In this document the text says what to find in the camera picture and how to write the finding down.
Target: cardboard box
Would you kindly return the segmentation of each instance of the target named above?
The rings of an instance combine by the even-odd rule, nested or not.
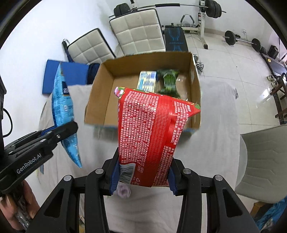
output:
[[[265,206],[266,203],[263,202],[263,201],[258,201],[258,202],[255,202],[254,205],[253,205],[253,208],[250,212],[250,215],[252,218],[255,218],[257,212],[259,211],[259,209],[262,207],[262,206]]]
[[[107,60],[101,64],[93,82],[85,112],[85,123],[104,127],[118,127],[118,98],[116,87],[137,88],[141,71],[178,69],[176,83],[178,93],[188,101],[199,104],[200,85],[194,59],[188,52],[156,52],[137,54]],[[191,117],[185,131],[193,132],[200,127],[201,113]]]

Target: white wall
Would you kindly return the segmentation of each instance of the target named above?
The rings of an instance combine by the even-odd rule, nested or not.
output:
[[[4,108],[13,121],[5,145],[38,130],[46,102],[42,82],[47,59],[67,60],[62,40],[70,42],[94,28],[100,28],[114,50],[117,40],[109,28],[112,11],[105,0],[42,0],[12,31],[0,50],[0,74],[7,89]],[[10,130],[4,113],[3,134]],[[42,190],[36,173],[27,179],[41,205],[48,193]]]

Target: barcode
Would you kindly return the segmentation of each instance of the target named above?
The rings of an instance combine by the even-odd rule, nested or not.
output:
[[[130,184],[135,171],[135,163],[120,164],[120,178],[119,181]]]

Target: white bed sheet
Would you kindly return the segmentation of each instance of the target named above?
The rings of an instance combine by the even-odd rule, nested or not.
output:
[[[174,157],[184,166],[202,176],[222,175],[234,189],[239,161],[239,129],[235,107],[235,91],[227,83],[201,81],[201,128],[191,137],[181,137]],[[117,132],[84,124],[84,111],[91,85],[70,86],[75,121],[79,125],[78,142],[83,168],[78,168],[61,144],[54,156],[45,163],[44,174],[38,178],[47,192],[67,174],[74,177],[88,175],[112,158],[118,146]],[[40,120],[40,128],[53,125],[51,98]],[[202,232],[206,232],[206,196],[203,195]],[[80,213],[83,214],[83,198]],[[131,196],[105,197],[110,230],[123,233],[176,232],[182,197],[175,197],[167,187],[139,187],[131,185]]]

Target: weight plate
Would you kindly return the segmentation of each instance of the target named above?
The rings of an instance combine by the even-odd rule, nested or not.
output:
[[[232,31],[226,31],[225,36],[229,38],[225,38],[225,41],[229,45],[234,45],[236,42],[235,34]]]
[[[129,5],[127,5],[126,3],[120,4],[120,11],[122,15],[127,14],[128,10],[130,10]]]
[[[217,3],[218,7],[219,7],[219,14],[218,14],[218,18],[221,17],[222,15],[222,9],[219,3]]]
[[[121,10],[120,10],[120,5],[117,5],[115,8],[114,8],[114,14],[116,17],[118,16],[121,16]]]
[[[199,59],[199,56],[198,56],[198,55],[196,55],[196,54],[194,54],[194,55],[193,55],[193,57],[194,57],[194,61],[195,61],[195,63],[197,63],[197,62],[198,62],[198,59]]]
[[[252,47],[254,48],[254,50],[255,50],[256,52],[259,52],[260,49],[261,49],[261,43],[260,43],[260,41],[259,41],[258,39],[256,39],[256,38],[254,38],[251,42],[253,43]]]
[[[214,1],[214,0],[211,0],[211,1],[214,3],[214,6],[215,6],[214,18],[217,19],[219,17],[220,12],[221,12],[221,7],[216,1]]]
[[[206,8],[205,12],[208,17],[214,18],[215,16],[215,5],[213,1],[205,1],[205,4],[208,8]]]
[[[262,46],[260,49],[260,53],[267,55],[267,50]]]

